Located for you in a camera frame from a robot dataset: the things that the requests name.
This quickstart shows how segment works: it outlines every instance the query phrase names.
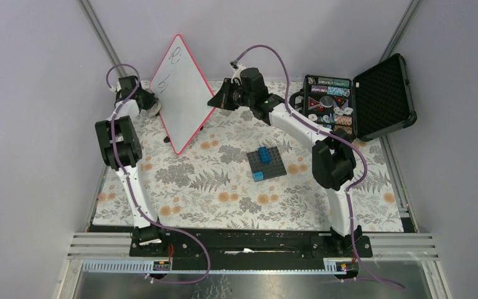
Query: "gray lego baseplate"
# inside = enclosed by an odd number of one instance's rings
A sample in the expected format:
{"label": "gray lego baseplate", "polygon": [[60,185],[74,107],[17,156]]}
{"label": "gray lego baseplate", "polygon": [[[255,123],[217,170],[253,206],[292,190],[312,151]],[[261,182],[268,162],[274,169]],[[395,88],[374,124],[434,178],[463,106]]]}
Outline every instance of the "gray lego baseplate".
{"label": "gray lego baseplate", "polygon": [[268,164],[263,164],[263,162],[261,162],[259,151],[252,151],[251,153],[246,154],[252,173],[261,171],[263,173],[263,179],[261,181],[287,175],[278,147],[274,146],[273,148],[267,148],[267,150],[271,159]]}

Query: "poker chip set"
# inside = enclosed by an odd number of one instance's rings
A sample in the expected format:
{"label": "poker chip set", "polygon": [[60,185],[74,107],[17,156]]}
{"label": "poker chip set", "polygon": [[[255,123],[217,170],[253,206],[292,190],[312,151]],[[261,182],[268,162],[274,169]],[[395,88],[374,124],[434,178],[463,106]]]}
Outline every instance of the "poker chip set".
{"label": "poker chip set", "polygon": [[370,141],[415,123],[409,84],[406,61],[395,54],[353,80],[307,75],[290,102],[314,123]]}
{"label": "poker chip set", "polygon": [[326,128],[340,128],[353,136],[351,84],[349,79],[305,76],[303,115]]}

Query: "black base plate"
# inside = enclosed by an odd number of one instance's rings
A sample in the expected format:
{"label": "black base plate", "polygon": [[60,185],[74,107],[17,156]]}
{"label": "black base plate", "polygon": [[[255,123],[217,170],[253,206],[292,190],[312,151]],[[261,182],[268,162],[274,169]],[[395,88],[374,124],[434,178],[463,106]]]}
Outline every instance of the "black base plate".
{"label": "black base plate", "polygon": [[[284,230],[228,230],[186,229],[206,246],[212,261],[212,270],[323,270],[325,257],[342,257],[350,260],[352,248],[335,248],[330,232],[303,232]],[[207,262],[200,246],[191,238],[178,232],[167,231],[163,240],[166,244],[133,248],[132,257],[167,258],[167,246],[174,246],[173,270],[205,270]],[[373,252],[367,236],[357,241],[358,254],[372,257]],[[157,248],[163,249],[157,254]],[[243,251],[245,248],[256,253],[225,254],[226,251]]]}

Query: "red whiteboard frame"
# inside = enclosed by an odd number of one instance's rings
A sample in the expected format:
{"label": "red whiteboard frame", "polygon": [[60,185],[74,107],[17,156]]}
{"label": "red whiteboard frame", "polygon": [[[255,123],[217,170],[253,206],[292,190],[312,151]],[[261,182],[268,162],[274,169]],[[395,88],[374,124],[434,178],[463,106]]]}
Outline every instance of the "red whiteboard frame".
{"label": "red whiteboard frame", "polygon": [[[169,51],[171,50],[171,46],[173,45],[173,42],[175,42],[175,39],[178,37],[180,37],[180,41],[182,41],[182,43],[184,44],[184,47],[186,48],[186,50],[188,51],[188,54],[190,55],[190,58],[191,60],[193,60],[193,63],[195,64],[195,66],[197,67],[197,70],[199,71],[200,73],[200,76],[202,77],[202,80],[204,80],[204,82],[206,83],[206,86],[208,86],[208,89],[210,90],[210,93],[212,94],[212,96],[215,96],[215,94],[213,93],[213,90],[212,88],[210,87],[210,84],[208,83],[208,80],[206,80],[206,77],[204,77],[204,74],[202,73],[202,70],[200,69],[199,67],[199,64],[197,63],[197,61],[195,60],[195,57],[193,57],[193,54],[191,53],[191,50],[189,49],[188,45],[186,44],[186,41],[184,40],[184,38],[182,37],[182,35],[180,34],[177,34],[175,37],[173,37],[173,39],[171,40],[171,43],[169,44],[169,47],[167,48],[167,51],[166,51],[166,54],[164,54],[164,58],[161,60],[161,63],[159,64],[159,67],[160,65],[162,65],[163,61],[166,59],[167,57],[167,54],[169,53]],[[153,79],[155,79],[155,76],[156,74],[158,73],[158,70],[159,68],[156,69],[155,71],[155,74],[153,75],[153,77],[151,77],[151,80],[149,82],[152,82]],[[208,121],[208,119],[210,118],[210,116],[212,116],[213,112],[215,111],[215,108],[213,108],[210,113],[208,113],[208,116],[206,116],[206,118],[202,121],[202,123],[199,125],[199,127],[197,127],[197,129],[195,130],[195,133],[193,133],[193,135],[191,136],[191,138],[188,140],[188,142],[184,145],[184,147],[180,150],[180,151],[177,151],[177,149],[175,148],[175,146],[173,145],[173,142],[170,142],[171,143],[171,147],[173,147],[173,152],[175,152],[175,154],[182,154],[182,152],[184,152],[184,150],[186,149],[186,147],[191,143],[191,141],[195,138],[195,135],[200,131],[200,128],[206,123],[206,121]],[[166,126],[166,123],[164,122],[164,119],[162,117],[162,114],[160,114],[160,119],[162,120],[162,124],[164,125],[164,128],[166,129],[166,134],[167,136],[169,137],[169,139],[171,140],[171,136],[169,136],[169,131],[167,130],[167,126]]]}

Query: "whiteboard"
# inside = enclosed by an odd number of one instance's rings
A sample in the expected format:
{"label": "whiteboard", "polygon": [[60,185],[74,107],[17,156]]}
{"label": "whiteboard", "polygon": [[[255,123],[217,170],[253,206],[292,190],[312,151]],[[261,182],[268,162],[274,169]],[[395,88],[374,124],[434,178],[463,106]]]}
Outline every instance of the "whiteboard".
{"label": "whiteboard", "polygon": [[175,154],[181,154],[214,107],[213,91],[182,36],[177,34],[151,79],[151,90],[162,103],[160,117]]}

